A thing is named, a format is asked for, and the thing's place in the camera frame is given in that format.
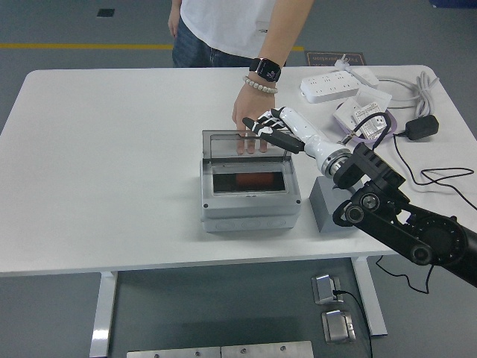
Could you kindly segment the person's left hand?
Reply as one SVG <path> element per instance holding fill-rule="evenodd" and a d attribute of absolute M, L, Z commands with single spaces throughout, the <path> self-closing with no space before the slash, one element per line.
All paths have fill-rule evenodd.
<path fill-rule="evenodd" d="M 248 84 L 244 84 L 233 106 L 232 120 L 236 124 L 236 129 L 241 132 L 245 131 L 243 118 L 257 120 L 272 107 L 275 107 L 274 94 L 259 91 Z"/>

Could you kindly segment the person's right hand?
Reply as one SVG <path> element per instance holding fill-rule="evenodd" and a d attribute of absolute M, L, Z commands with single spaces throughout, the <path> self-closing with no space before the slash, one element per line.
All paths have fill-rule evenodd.
<path fill-rule="evenodd" d="M 180 6 L 172 6 L 168 18 L 168 29 L 173 38 L 177 37 L 180 21 Z"/>

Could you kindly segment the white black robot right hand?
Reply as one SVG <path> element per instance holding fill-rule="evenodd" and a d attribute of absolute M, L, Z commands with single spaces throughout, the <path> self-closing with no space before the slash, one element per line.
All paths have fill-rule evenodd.
<path fill-rule="evenodd" d="M 345 145 L 330 141 L 290 107 L 273 108 L 259 119 L 245 117 L 242 123 L 260 138 L 261 152 L 267 150 L 268 143 L 294 154 L 303 151 L 316 159 L 317 167 L 324 175 L 329 175 L 333 165 L 340 164 L 352 155 Z"/>

